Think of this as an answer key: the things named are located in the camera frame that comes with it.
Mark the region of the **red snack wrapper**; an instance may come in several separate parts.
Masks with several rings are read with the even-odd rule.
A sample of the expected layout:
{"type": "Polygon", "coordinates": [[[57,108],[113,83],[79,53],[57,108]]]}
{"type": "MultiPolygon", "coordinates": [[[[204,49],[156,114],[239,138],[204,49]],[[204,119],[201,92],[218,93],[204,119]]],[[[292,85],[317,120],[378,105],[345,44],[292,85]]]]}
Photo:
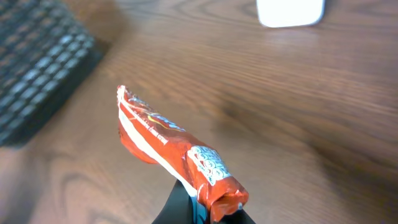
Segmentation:
{"type": "Polygon", "coordinates": [[[193,223],[219,223],[243,210],[249,194],[218,152],[152,109],[124,85],[117,89],[119,136],[138,159],[158,164],[179,180],[192,200],[193,223]]]}

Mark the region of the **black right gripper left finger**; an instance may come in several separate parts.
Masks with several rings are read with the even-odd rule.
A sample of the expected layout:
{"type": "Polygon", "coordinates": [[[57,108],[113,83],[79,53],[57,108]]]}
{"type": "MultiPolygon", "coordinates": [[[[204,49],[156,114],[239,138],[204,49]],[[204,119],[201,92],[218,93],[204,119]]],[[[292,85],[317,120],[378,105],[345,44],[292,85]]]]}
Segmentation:
{"type": "Polygon", "coordinates": [[[152,224],[193,224],[192,200],[179,180],[152,224]]]}

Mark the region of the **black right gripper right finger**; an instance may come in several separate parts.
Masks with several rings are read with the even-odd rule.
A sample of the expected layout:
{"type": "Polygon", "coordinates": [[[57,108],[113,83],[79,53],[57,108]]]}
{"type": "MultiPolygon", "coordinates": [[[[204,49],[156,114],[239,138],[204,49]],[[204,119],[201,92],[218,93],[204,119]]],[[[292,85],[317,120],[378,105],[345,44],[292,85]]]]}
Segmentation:
{"type": "Polygon", "coordinates": [[[232,215],[224,216],[219,221],[219,224],[256,224],[256,223],[244,210],[238,210],[232,215]]]}

